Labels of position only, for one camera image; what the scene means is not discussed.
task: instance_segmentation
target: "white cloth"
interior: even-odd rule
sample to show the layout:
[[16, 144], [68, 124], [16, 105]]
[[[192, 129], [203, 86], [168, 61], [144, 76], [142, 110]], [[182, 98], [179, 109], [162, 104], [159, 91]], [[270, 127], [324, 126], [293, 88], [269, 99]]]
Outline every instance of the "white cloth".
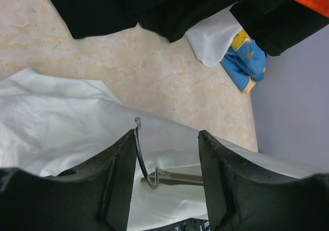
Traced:
[[[0, 107], [0, 167], [57, 175], [112, 145], [135, 127], [137, 116], [142, 122], [141, 150], [149, 172], [156, 166], [200, 164], [197, 130], [121, 105], [102, 81], [44, 76], [28, 68], [0, 81]], [[319, 171], [219, 141], [278, 173], [305, 177]], [[206, 217], [203, 187], [160, 185], [153, 191], [141, 184], [141, 178], [137, 164], [128, 230]]]
[[185, 33], [196, 58], [205, 66], [218, 65], [233, 38], [242, 30], [230, 8], [231, 6], [200, 21]]

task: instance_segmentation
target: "metal rod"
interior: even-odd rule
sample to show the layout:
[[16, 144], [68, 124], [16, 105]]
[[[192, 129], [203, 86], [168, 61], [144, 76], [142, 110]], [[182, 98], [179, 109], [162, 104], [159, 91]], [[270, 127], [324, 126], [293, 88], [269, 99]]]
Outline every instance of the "metal rod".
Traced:
[[[154, 179], [155, 174], [151, 173], [149, 175], [150, 179]], [[193, 185], [193, 186], [203, 186], [202, 176], [182, 174], [182, 173], [172, 173], [165, 170], [161, 170], [161, 174], [158, 175], [159, 184], [165, 185]]]
[[148, 171], [146, 170], [145, 164], [144, 164], [144, 160], [143, 160], [143, 156], [142, 156], [142, 152], [140, 150], [140, 144], [139, 144], [139, 135], [138, 135], [138, 130], [141, 128], [141, 123], [140, 123], [140, 118], [137, 117], [135, 118], [135, 123], [136, 123], [136, 128], [135, 128], [135, 141], [136, 141], [136, 153], [137, 153], [137, 158], [138, 158], [138, 162], [139, 162], [139, 166], [142, 170], [142, 173], [144, 175], [144, 177], [147, 180], [148, 185], [153, 189], [156, 190], [159, 186], [159, 174], [161, 173], [161, 170], [156, 167], [154, 170], [154, 182], [151, 181]]

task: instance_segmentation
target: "gray wall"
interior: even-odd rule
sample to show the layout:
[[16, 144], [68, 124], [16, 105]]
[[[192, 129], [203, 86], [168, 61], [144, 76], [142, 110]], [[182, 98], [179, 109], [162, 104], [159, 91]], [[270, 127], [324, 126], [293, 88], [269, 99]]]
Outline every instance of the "gray wall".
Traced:
[[329, 26], [269, 57], [251, 100], [260, 152], [329, 170]]

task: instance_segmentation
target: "blue fabric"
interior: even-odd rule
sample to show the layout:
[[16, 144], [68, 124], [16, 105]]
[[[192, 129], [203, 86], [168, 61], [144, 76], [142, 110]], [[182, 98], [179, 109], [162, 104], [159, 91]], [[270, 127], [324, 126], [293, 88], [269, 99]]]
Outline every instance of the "blue fabric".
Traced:
[[221, 64], [238, 88], [243, 91], [251, 81], [248, 76], [255, 81], [264, 79], [263, 71], [266, 65], [266, 56], [256, 42], [250, 39], [237, 50], [230, 46]]

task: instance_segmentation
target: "tiled floor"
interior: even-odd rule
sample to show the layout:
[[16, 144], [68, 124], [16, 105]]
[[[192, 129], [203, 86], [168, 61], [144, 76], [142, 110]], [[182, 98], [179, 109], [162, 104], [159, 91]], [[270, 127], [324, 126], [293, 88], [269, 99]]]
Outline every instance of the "tiled floor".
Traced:
[[250, 96], [198, 62], [186, 38], [169, 44], [137, 26], [76, 41], [49, 0], [0, 0], [0, 78], [25, 67], [101, 79], [128, 106], [257, 151]]

